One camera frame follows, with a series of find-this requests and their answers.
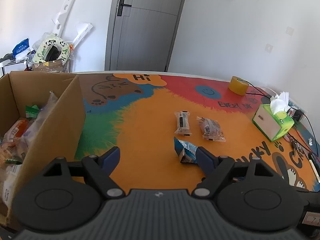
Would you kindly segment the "panda print toilet seat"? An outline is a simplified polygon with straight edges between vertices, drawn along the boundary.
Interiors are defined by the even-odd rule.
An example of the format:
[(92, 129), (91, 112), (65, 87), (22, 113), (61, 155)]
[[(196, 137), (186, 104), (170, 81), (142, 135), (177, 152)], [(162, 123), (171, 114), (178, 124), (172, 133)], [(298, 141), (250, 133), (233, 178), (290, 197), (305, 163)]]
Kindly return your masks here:
[(70, 46), (65, 40), (57, 36), (49, 37), (40, 44), (33, 57), (33, 63), (61, 60), (64, 65), (70, 53)]

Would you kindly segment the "green tissue box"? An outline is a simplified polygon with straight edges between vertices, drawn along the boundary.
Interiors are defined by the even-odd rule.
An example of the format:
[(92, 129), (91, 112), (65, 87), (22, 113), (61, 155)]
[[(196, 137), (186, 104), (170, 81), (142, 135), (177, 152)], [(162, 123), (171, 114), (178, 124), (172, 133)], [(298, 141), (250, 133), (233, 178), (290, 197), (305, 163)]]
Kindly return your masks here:
[(276, 141), (286, 135), (295, 123), (287, 113), (289, 109), (289, 92), (276, 94), (269, 104), (259, 106), (252, 122), (269, 141)]

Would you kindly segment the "pink snack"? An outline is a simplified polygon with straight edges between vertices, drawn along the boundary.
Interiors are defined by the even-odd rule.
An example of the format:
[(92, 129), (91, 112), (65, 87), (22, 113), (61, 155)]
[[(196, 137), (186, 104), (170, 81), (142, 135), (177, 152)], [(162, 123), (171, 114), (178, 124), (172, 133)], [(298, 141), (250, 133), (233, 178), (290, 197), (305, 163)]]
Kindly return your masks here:
[(202, 137), (208, 141), (225, 142), (225, 136), (219, 123), (215, 120), (197, 117)]

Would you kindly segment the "blue white plastic bag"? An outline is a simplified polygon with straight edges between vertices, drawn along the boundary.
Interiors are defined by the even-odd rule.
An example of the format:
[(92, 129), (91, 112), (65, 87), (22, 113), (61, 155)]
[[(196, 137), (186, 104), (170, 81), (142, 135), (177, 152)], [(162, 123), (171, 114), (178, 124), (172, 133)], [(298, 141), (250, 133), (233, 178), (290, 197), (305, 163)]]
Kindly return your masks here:
[(26, 38), (15, 46), (12, 50), (12, 56), (15, 58), (16, 62), (21, 62), (27, 58), (27, 55), (30, 52), (29, 38)]

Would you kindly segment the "large bread bag in box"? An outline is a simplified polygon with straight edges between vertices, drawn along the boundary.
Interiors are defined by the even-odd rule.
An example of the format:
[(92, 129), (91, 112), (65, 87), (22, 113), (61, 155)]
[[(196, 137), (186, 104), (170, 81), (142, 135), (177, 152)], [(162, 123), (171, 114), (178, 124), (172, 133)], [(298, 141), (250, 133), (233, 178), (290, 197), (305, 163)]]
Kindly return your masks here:
[(22, 136), (14, 140), (17, 147), (17, 155), (22, 160), (25, 159), (25, 156), (39, 133), (41, 126), (48, 118), (58, 101), (58, 97), (52, 91), (50, 91), (49, 94), (49, 99), (46, 105), (39, 111), (37, 117), (29, 122), (27, 129)]

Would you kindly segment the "yellow packing tape roll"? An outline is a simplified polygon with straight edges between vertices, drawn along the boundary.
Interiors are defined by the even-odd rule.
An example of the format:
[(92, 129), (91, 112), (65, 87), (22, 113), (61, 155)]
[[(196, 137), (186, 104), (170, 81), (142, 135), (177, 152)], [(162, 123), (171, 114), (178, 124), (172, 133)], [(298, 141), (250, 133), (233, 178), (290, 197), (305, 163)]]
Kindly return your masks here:
[(231, 81), (228, 85), (228, 89), (233, 93), (244, 96), (248, 90), (249, 83), (242, 78), (232, 76)]

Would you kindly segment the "black power adapter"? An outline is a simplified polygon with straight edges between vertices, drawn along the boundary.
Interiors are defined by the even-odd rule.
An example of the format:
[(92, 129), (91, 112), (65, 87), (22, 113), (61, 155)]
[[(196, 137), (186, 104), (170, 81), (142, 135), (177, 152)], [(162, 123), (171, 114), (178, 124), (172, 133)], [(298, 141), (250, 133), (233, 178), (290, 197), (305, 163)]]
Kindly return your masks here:
[(304, 116), (304, 113), (300, 109), (291, 108), (289, 110), (289, 115), (295, 122), (299, 122), (301, 118)]

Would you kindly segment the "brown cardboard snack box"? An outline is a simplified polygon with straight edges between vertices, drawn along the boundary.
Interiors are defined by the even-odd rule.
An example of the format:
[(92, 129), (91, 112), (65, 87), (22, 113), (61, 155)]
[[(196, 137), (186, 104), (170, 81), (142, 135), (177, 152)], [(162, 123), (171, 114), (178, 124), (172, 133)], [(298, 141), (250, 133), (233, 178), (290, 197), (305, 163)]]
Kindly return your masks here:
[(1, 77), (1, 136), (18, 119), (25, 117), (26, 106), (45, 106), (52, 93), (57, 102), (41, 118), (13, 189), (3, 191), (9, 199), (54, 158), (74, 159), (86, 114), (80, 79), (75, 74), (11, 72)]

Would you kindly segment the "grey room door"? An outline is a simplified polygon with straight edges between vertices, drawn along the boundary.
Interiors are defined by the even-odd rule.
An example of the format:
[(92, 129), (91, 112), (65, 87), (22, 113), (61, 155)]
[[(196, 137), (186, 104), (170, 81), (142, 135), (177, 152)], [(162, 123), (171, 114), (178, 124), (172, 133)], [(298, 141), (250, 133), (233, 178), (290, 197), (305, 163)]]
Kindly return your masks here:
[(185, 0), (112, 0), (105, 70), (166, 72)]

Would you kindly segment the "bunch of keys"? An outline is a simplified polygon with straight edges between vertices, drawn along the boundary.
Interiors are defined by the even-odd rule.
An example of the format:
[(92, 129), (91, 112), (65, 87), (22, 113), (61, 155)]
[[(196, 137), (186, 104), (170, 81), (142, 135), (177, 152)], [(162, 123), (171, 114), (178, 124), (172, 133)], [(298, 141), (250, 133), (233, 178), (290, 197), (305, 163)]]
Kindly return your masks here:
[(291, 142), (292, 148), (293, 148), (293, 156), (298, 156), (300, 159), (304, 158), (304, 148), (302, 145), (291, 135), (288, 135), (288, 138)]

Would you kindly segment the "blue snack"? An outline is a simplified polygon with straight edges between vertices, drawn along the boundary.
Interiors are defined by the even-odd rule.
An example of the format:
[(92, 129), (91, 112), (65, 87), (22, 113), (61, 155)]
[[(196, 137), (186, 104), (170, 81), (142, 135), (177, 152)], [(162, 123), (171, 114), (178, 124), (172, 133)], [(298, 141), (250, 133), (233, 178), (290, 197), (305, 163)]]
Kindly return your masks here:
[(188, 141), (179, 140), (174, 137), (174, 149), (179, 157), (180, 163), (196, 164), (197, 146)]

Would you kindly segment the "clear brown bar snack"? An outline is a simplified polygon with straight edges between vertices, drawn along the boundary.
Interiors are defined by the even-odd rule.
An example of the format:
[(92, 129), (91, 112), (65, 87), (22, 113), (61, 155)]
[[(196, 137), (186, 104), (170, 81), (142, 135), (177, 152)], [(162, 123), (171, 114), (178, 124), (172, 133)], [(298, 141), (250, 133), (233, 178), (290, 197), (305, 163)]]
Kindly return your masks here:
[(176, 121), (177, 121), (176, 122), (177, 128), (176, 128), (175, 134), (179, 134), (183, 136), (192, 135), (190, 131), (190, 125), (189, 125), (189, 115), (190, 113), (188, 111), (175, 112)]

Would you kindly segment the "SF cardboard box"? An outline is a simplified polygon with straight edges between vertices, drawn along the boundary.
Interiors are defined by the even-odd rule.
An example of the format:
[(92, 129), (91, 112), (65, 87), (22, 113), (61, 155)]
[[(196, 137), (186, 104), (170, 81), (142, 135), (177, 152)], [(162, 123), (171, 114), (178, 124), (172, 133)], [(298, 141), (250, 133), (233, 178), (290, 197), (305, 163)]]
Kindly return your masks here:
[(64, 66), (62, 60), (58, 59), (55, 61), (35, 63), (32, 66), (32, 70), (35, 72), (61, 73), (64, 72)]

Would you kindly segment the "colourful cartoon table mat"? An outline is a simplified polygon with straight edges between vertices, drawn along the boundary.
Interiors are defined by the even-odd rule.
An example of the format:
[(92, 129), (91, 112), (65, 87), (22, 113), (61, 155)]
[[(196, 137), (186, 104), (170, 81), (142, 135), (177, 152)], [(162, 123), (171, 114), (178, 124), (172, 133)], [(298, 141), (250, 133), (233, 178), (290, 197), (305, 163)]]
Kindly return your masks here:
[[(124, 191), (192, 190), (200, 182), (204, 174), (197, 165), (180, 163), (174, 137), (243, 163), (261, 158), (291, 185), (319, 190), (307, 155), (294, 157), (287, 140), (271, 142), (253, 124), (257, 108), (268, 102), (254, 88), (239, 96), (227, 82), (195, 77), (81, 74), (79, 79), (86, 120), (75, 157), (118, 146), (120, 163), (111, 177)], [(190, 136), (175, 134), (179, 111), (190, 113)], [(198, 116), (217, 121), (226, 141), (203, 139)]]

